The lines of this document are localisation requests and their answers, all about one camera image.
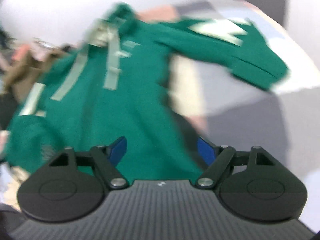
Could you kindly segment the green hoodie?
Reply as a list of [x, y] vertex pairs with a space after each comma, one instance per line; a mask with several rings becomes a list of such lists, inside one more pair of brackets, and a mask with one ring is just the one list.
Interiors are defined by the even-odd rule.
[[186, 138], [169, 105], [173, 54], [220, 64], [264, 90], [288, 71], [252, 22], [147, 23], [120, 3], [35, 83], [10, 122], [5, 160], [33, 173], [67, 146], [86, 151], [125, 137], [118, 170], [129, 181], [197, 179], [196, 138]]

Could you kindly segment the patchwork bed quilt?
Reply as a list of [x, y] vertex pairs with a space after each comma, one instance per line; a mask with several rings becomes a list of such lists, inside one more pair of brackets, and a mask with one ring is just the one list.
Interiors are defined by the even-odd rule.
[[166, 10], [169, 18], [139, 15], [147, 23], [172, 22], [179, 18], [247, 20], [264, 37], [267, 45], [286, 64], [287, 75], [268, 90], [254, 86], [230, 73], [217, 63], [197, 61], [180, 54], [169, 60], [169, 105], [177, 115], [177, 122], [187, 139], [198, 138], [200, 130], [196, 118], [206, 117], [208, 138], [218, 144], [228, 144], [240, 150], [261, 144], [276, 153], [284, 162], [288, 148], [285, 125], [281, 116], [280, 96], [296, 99], [319, 81], [319, 73], [312, 73], [306, 62], [283, 41], [281, 27], [267, 30], [255, 18], [238, 14], [238, 3], [196, 2]]

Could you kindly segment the brown garment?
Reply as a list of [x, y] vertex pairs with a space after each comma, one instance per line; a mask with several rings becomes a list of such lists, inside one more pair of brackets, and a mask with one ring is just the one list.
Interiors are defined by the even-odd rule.
[[70, 45], [64, 45], [51, 50], [44, 59], [37, 60], [28, 49], [4, 74], [4, 93], [12, 92], [15, 100], [22, 103], [42, 74], [49, 72], [55, 61], [68, 55], [72, 50], [73, 47]]

